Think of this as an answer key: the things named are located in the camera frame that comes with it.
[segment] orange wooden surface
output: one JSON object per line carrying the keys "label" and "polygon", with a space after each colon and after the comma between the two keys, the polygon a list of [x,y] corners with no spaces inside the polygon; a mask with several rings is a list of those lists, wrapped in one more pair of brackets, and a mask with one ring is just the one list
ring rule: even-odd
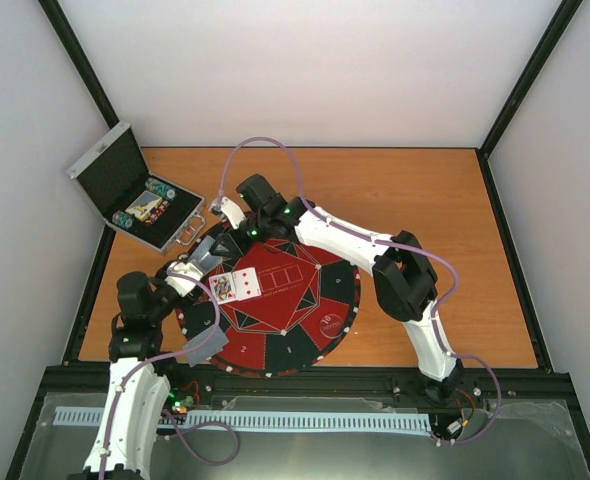
{"label": "orange wooden surface", "polygon": [[[217,193],[229,148],[146,148],[153,172],[204,195]],[[422,246],[448,259],[461,275],[460,290],[440,314],[451,346],[475,353],[496,367],[537,363],[473,150],[295,149],[306,196],[356,225],[396,234],[414,233]],[[275,148],[244,149],[229,172],[226,192],[261,173],[286,198],[297,194],[295,174]],[[217,220],[205,211],[208,226]],[[185,251],[176,245],[164,257],[118,234],[93,309],[81,360],[108,357],[110,320],[117,313],[117,280],[141,270],[149,274]],[[440,293],[451,285],[448,271],[433,262]],[[185,340],[177,321],[163,326],[165,350]],[[401,323],[377,306],[372,281],[363,276],[360,310],[351,333],[322,362],[325,365],[412,366],[414,350]]]}

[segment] card deck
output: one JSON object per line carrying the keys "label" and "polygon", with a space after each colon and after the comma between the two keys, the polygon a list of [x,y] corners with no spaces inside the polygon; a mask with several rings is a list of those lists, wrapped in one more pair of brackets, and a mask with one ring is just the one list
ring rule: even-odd
{"label": "card deck", "polygon": [[259,297],[262,294],[257,272],[252,267],[233,272],[233,281],[237,292],[237,300],[247,300]]}
{"label": "card deck", "polygon": [[145,190],[137,197],[131,206],[126,209],[126,213],[133,215],[140,222],[145,222],[155,210],[164,201],[162,197]]}

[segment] black metal frame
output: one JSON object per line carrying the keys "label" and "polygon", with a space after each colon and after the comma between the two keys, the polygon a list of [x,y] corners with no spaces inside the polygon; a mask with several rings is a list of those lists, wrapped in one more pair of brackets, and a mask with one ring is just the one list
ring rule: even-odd
{"label": "black metal frame", "polygon": [[[119,121],[117,114],[113,110],[58,1],[39,0],[39,3],[80,73],[106,123],[109,127],[114,126]],[[564,400],[569,407],[590,470],[590,435],[586,422],[570,376],[553,372],[553,366],[488,163],[493,149],[581,3],[582,0],[562,0],[560,2],[555,15],[506,100],[484,143],[480,148],[476,149],[476,153],[538,363],[537,369],[495,370],[502,386],[502,393],[508,397]],[[104,229],[80,307],[75,317],[73,331],[64,353],[63,363],[60,366],[46,369],[35,403],[29,414],[26,428],[6,477],[7,480],[16,479],[19,476],[44,396],[47,393],[106,391],[108,364],[104,362],[79,362],[78,354],[114,236],[112,230]],[[179,374],[198,379],[200,385],[211,386],[210,392],[202,392],[202,401],[215,407],[220,405],[222,400],[230,400],[239,395],[298,395],[368,398],[382,402],[384,405],[412,407],[431,414],[454,412],[452,407],[436,407],[425,403],[417,396],[405,395],[407,392],[412,392],[414,385],[418,382],[416,368],[313,367],[287,377],[272,379],[239,377],[227,374],[209,365],[198,365],[191,369],[186,365],[180,365],[178,369]],[[484,370],[468,368],[462,382],[467,389],[472,389],[475,386],[479,387],[482,391],[482,398],[491,399],[495,395],[494,386]],[[399,387],[401,392],[394,393],[395,387]]]}

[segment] white cable tray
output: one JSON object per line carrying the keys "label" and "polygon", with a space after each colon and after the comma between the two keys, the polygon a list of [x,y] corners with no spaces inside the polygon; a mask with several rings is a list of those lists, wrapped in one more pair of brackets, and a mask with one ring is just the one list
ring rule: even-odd
{"label": "white cable tray", "polygon": [[[54,426],[99,427],[103,409],[56,407]],[[424,413],[327,413],[327,412],[244,412],[229,410],[193,410],[180,428],[217,421],[238,432],[328,433],[368,432],[428,435],[430,423]],[[167,419],[160,428],[173,428]],[[217,426],[204,430],[220,430]]]}

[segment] case handle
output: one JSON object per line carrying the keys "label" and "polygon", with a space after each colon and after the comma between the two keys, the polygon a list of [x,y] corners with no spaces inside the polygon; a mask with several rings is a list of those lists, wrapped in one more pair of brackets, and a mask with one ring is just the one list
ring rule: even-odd
{"label": "case handle", "polygon": [[[192,225],[193,220],[195,220],[195,219],[199,220],[199,225],[197,227],[194,227]],[[201,216],[200,214],[193,215],[188,220],[188,223],[187,223],[184,231],[179,235],[179,237],[177,237],[175,239],[175,241],[177,243],[179,243],[180,245],[184,245],[185,247],[188,247],[191,243],[193,243],[193,240],[195,240],[195,238],[197,237],[197,235],[199,235],[199,232],[202,231],[202,229],[204,228],[205,225],[206,225],[206,219],[203,216]],[[182,241],[182,236],[185,233],[190,234],[190,237],[188,237],[188,240],[186,242]]]}

